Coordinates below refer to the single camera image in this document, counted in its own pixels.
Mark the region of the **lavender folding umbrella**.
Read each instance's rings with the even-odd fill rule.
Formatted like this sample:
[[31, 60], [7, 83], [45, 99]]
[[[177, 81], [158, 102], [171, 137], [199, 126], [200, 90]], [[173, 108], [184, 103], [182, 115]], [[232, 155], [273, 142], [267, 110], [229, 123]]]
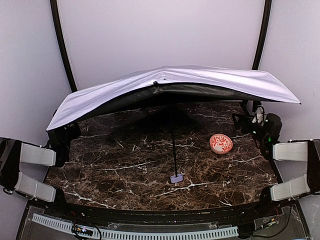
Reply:
[[71, 141], [80, 121], [121, 111], [185, 102], [254, 101], [299, 103], [299, 99], [266, 71], [209, 66], [161, 66], [127, 74], [118, 80], [69, 94], [46, 131], [56, 152], [56, 167], [69, 161]]

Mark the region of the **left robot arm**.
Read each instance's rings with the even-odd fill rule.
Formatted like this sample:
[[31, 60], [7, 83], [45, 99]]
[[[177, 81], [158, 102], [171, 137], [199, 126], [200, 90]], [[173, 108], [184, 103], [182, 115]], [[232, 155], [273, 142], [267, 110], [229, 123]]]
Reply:
[[18, 139], [0, 139], [0, 186], [12, 195], [47, 204], [63, 214], [70, 212], [64, 191], [44, 183], [51, 167], [61, 168], [70, 160], [71, 142], [81, 136], [76, 123], [48, 131], [46, 145]]

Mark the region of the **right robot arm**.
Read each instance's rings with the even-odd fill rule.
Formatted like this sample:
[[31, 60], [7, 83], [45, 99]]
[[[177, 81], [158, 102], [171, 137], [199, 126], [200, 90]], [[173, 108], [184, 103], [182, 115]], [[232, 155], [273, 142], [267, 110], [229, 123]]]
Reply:
[[265, 187], [259, 196], [258, 209], [265, 211], [277, 203], [296, 201], [320, 193], [319, 139], [280, 142], [281, 118], [273, 113], [232, 115], [236, 129], [252, 136], [262, 156], [269, 161], [278, 182]]

